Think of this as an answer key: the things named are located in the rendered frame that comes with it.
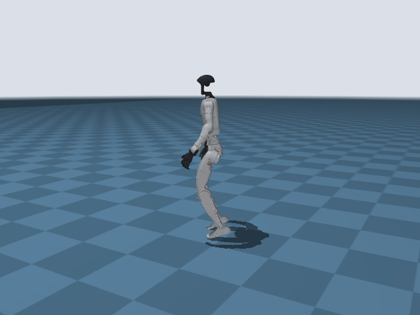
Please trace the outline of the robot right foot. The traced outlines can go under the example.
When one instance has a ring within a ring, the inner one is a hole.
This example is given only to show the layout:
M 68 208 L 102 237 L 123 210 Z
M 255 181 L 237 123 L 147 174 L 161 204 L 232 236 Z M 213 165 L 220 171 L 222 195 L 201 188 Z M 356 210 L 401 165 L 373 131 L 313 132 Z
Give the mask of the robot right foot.
M 220 220 L 221 220 L 221 222 L 222 222 L 222 223 L 225 223 L 225 222 L 228 222 L 228 221 L 229 221 L 229 219 L 228 219 L 226 216 L 222 216 Z M 212 225 L 211 225 L 211 226 L 209 226 L 207 229 L 209 229 L 209 230 L 210 230 L 210 229 L 212 229 L 212 228 L 214 228 L 214 227 L 216 227 L 216 226 L 217 226 L 217 225 L 216 225 L 215 223 L 212 223 Z

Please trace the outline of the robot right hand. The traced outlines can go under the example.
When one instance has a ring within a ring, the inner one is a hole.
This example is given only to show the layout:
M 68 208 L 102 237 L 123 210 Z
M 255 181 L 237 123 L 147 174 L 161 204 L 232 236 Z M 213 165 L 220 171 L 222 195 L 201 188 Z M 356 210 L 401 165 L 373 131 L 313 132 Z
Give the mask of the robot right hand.
M 205 141 L 205 144 L 204 144 L 204 148 L 203 148 L 203 150 L 200 152 L 200 154 L 199 154 L 199 156 L 201 157 L 201 159 L 203 158 L 203 156 L 207 153 L 207 148 L 208 148 L 208 146 L 207 146 L 207 141 Z

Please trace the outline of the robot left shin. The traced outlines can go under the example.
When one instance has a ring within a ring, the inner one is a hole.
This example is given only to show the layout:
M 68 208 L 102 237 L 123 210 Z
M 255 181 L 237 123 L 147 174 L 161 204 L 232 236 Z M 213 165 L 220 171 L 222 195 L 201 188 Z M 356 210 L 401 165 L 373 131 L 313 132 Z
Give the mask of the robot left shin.
M 213 198 L 211 198 L 210 193 L 208 191 L 204 190 L 200 193 L 199 202 L 201 203 L 201 205 L 203 206 L 203 208 L 205 209 L 209 217 L 212 219 L 212 221 L 217 225 L 218 229 L 219 230 L 223 229 L 222 222 L 218 215 L 218 209 L 215 205 Z

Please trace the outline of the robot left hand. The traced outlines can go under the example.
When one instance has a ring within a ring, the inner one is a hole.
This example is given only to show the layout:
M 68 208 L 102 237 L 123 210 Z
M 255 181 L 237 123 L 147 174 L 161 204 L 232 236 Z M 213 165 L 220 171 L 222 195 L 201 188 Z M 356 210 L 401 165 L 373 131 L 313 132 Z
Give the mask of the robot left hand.
M 185 169 L 189 169 L 188 167 L 189 167 L 189 164 L 192 162 L 192 158 L 193 158 L 193 156 L 195 156 L 197 153 L 198 153 L 198 151 L 199 150 L 196 150 L 194 153 L 192 153 L 190 150 L 189 150 L 189 153 L 186 153 L 186 154 L 184 154 L 183 156 L 182 156 L 182 161 L 181 161 L 181 164 L 182 164 L 182 166 L 183 167 L 185 167 Z

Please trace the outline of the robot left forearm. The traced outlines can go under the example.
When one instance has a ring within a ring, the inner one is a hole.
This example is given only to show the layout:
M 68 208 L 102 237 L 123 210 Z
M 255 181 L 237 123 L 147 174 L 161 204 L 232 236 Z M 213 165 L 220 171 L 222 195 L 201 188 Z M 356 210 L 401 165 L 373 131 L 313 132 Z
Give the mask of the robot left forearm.
M 203 126 L 203 128 L 201 130 L 201 134 L 200 134 L 197 142 L 195 142 L 193 147 L 191 147 L 191 149 L 190 149 L 190 151 L 192 153 L 194 153 L 196 150 L 201 150 L 203 148 L 203 145 L 205 144 L 204 142 L 209 138 L 208 137 L 209 130 L 210 130 L 210 126 L 208 124 Z

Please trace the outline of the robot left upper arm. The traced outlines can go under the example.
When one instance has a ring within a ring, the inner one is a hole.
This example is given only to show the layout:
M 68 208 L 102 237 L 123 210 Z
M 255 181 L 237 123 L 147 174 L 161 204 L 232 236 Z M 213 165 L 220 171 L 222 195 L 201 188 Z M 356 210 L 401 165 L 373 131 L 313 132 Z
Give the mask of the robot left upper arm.
M 207 100 L 203 103 L 203 109 L 205 112 L 205 120 L 206 124 L 210 126 L 209 134 L 213 132 L 213 110 L 214 110 L 214 103 L 212 100 Z

